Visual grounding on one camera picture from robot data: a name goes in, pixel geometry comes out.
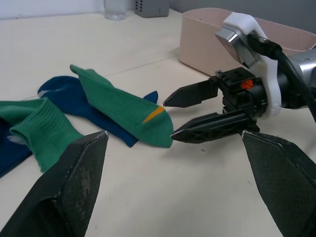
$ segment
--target orange part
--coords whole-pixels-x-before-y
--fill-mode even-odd
[[[253,87],[252,80],[245,80],[241,83],[241,88],[245,90],[250,90]]]

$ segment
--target blue sock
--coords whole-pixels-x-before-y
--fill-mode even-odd
[[[11,127],[0,119],[0,178],[32,154],[22,139],[12,136]]]
[[[89,105],[81,83],[77,78],[54,77],[39,88],[38,95],[50,99],[65,114],[87,118],[95,125],[121,138],[129,147],[134,146],[138,141],[115,121]],[[156,104],[158,100],[157,91],[148,94],[144,99]]]

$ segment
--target green sock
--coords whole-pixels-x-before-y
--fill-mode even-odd
[[[142,142],[157,147],[171,146],[173,125],[163,107],[114,88],[92,69],[74,65],[70,69],[78,75],[90,105]]]
[[[66,116],[47,98],[0,101],[0,118],[33,152],[42,172],[51,168],[74,140],[81,138]]]

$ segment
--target table surface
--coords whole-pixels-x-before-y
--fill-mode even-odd
[[[36,98],[48,79],[72,75],[70,64],[93,68],[115,87],[138,96],[157,90],[162,104],[177,88],[206,75],[177,59],[181,14],[120,22],[101,14],[0,21],[0,99]],[[222,110],[221,96],[186,109],[167,108],[177,129]],[[100,128],[67,116],[82,134]],[[314,161],[315,125],[309,111],[282,110],[259,121],[262,132],[296,143]],[[0,179],[2,228],[41,176],[32,156]],[[86,237],[281,237],[263,203],[239,136],[170,149],[110,136],[99,195]]]

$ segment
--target pink basket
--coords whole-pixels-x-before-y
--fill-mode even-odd
[[[219,8],[201,8],[183,13],[179,60],[208,75],[241,65],[221,45],[215,33],[231,12]],[[256,18],[267,37],[280,44],[287,55],[297,54],[316,45],[316,35]]]

